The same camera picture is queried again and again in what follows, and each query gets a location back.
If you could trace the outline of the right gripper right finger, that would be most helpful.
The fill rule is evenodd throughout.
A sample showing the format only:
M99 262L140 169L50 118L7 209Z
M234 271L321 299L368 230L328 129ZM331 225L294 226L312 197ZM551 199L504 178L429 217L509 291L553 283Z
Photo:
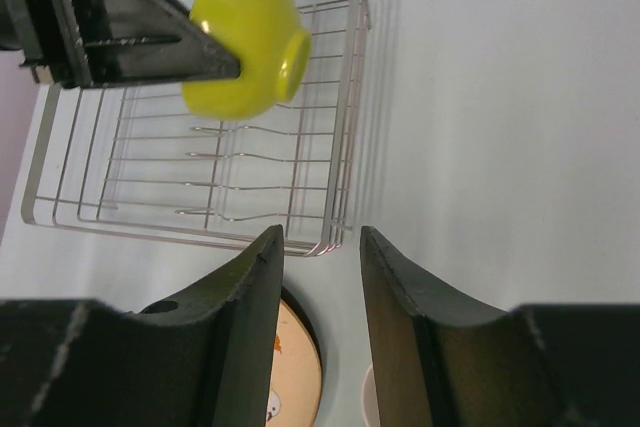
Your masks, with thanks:
M420 267L377 229L361 276L384 426L635 426L639 308L501 310Z

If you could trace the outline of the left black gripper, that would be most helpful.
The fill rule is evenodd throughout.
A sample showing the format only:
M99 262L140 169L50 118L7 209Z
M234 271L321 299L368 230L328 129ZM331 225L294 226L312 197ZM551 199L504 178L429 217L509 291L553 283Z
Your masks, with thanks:
M239 58L179 0L1 0L1 49L37 83L124 87L235 79Z

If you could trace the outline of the lime green bowl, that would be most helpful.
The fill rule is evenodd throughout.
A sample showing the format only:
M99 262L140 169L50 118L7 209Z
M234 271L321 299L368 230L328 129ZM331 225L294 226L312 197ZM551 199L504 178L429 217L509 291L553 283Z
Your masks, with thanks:
M312 44L294 0L194 0L190 19L240 63L235 78L182 84L192 114L244 120L293 100Z

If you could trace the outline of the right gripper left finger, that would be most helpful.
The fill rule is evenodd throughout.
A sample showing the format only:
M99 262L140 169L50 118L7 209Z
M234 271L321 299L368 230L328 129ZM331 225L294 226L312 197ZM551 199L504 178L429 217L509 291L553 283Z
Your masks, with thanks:
M93 299L1 304L5 426L262 426L283 229L138 313Z

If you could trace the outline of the beige bird pattern plate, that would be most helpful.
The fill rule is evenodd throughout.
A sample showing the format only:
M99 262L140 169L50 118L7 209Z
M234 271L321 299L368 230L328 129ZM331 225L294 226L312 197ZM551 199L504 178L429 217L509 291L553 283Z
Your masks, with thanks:
M312 426L323 391L323 361L313 324L283 289L272 360L267 426Z

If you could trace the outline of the metal wire dish rack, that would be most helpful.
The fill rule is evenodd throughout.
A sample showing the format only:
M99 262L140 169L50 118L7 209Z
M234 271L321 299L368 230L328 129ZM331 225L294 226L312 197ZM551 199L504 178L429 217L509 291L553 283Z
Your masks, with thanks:
M296 96L249 120L191 115L178 85L50 88L20 204L31 225L241 250L279 224L288 255L352 225L368 0L294 0L312 34Z

